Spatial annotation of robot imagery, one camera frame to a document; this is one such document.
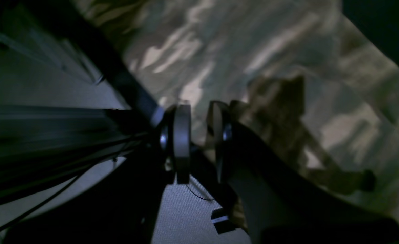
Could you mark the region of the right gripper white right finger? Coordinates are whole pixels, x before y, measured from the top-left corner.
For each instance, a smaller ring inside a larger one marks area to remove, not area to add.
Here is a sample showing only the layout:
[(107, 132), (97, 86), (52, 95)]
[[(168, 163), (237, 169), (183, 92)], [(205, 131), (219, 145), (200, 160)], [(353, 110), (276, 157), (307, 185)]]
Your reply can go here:
[(331, 196), (286, 165), (227, 104), (209, 103), (217, 180), (241, 199), (254, 244), (399, 244), (399, 224)]

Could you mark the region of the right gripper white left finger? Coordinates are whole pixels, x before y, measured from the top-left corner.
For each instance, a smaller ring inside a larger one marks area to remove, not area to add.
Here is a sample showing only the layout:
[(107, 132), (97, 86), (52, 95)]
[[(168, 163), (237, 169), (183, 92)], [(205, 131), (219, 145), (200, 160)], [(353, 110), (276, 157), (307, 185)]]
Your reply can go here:
[(160, 123), (159, 143), (170, 173), (169, 184), (189, 184), (191, 171), (191, 105), (172, 105)]

